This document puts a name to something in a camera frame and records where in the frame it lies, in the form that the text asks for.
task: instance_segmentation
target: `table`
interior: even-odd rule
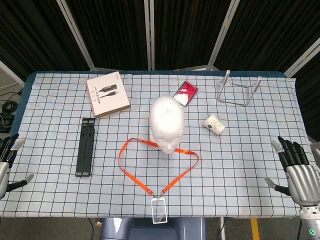
[[[11,133],[27,141],[18,153],[10,180],[35,174],[32,182],[0,201],[4,217],[150,217],[151,197],[118,167],[117,155],[132,137],[147,140],[149,109],[155,99],[173,96],[184,81],[199,90],[185,112],[180,148],[196,151],[200,164],[164,195],[169,217],[292,217],[299,214],[290,197],[268,188],[264,177],[287,181],[271,140],[281,135],[311,154],[295,93],[295,80],[278,72],[231,72],[244,83],[262,76],[249,106],[217,101],[223,71],[120,72],[130,111],[95,122],[90,177],[75,177],[81,118],[92,117],[85,81],[107,72],[38,72],[26,81]],[[228,99],[244,89],[226,88]],[[214,135],[203,121],[214,113],[227,126]],[[130,143],[126,170],[159,193],[193,162],[144,144]]]

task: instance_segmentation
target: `silver robot hand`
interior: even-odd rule
[[[281,146],[274,140],[271,144],[279,155],[288,182],[288,187],[279,186],[266,177],[264,180],[275,191],[292,197],[301,206],[300,218],[307,231],[306,239],[320,239],[320,182],[313,166],[309,164],[304,149],[296,142],[291,143],[278,137]]]
[[[15,134],[12,137],[8,136],[3,140],[0,139],[0,199],[5,196],[6,192],[11,192],[27,185],[34,177],[33,174],[29,174],[24,180],[9,184],[10,171],[17,152],[26,141],[25,137],[20,139],[18,137],[19,134]]]

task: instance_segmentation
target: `gray floor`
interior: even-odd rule
[[[0,95],[7,92],[19,92],[18,84],[1,88],[14,83],[5,73],[0,72]],[[6,100],[12,94],[1,96]],[[19,102],[20,97],[14,96],[12,100]],[[208,240],[216,240],[219,234],[219,219],[207,218]],[[297,238],[299,218],[268,218],[258,219],[258,228],[261,240],[293,240]],[[100,228],[94,227],[94,239],[99,239]],[[225,226],[227,240],[252,240],[250,219],[231,218]],[[89,240],[91,225],[87,218],[1,218],[0,240],[33,240],[33,239],[70,239]]]

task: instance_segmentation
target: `phone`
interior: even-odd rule
[[[177,100],[182,106],[186,107],[191,99],[196,95],[198,88],[191,83],[185,81],[179,90],[175,93],[173,98]]]
[[[151,199],[153,224],[164,224],[168,222],[166,200],[164,197]]]

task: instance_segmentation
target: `lanyard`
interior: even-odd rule
[[[120,157],[121,154],[123,153],[123,151],[126,149],[127,145],[132,141],[132,140],[138,140],[138,142],[147,144],[147,145],[151,145],[155,148],[159,148],[159,146],[152,141],[147,141],[147,140],[143,140],[137,137],[133,137],[130,138],[128,141],[125,142],[125,144],[122,146],[119,155],[118,155],[118,165],[119,168],[122,170],[122,172],[124,172],[125,175],[127,175],[132,181],[134,181],[140,188],[142,188],[147,194],[154,196],[154,192],[148,188],[146,185],[144,185],[141,181],[139,181],[137,178],[135,178],[132,174],[130,174],[129,172],[127,172],[126,170],[123,169],[123,167],[120,166]],[[188,150],[183,150],[183,149],[179,149],[176,148],[174,150],[176,153],[180,153],[180,154],[188,154],[188,155],[196,155],[196,162],[195,164],[193,164],[191,167],[189,167],[187,170],[185,170],[182,174],[180,174],[179,176],[177,176],[174,180],[172,180],[164,189],[162,189],[162,194],[165,194],[170,188],[172,188],[180,179],[182,179],[188,172],[191,171],[191,169],[194,168],[194,166],[197,165],[197,163],[199,162],[200,158],[198,156],[198,154],[196,154],[194,151],[188,151]]]

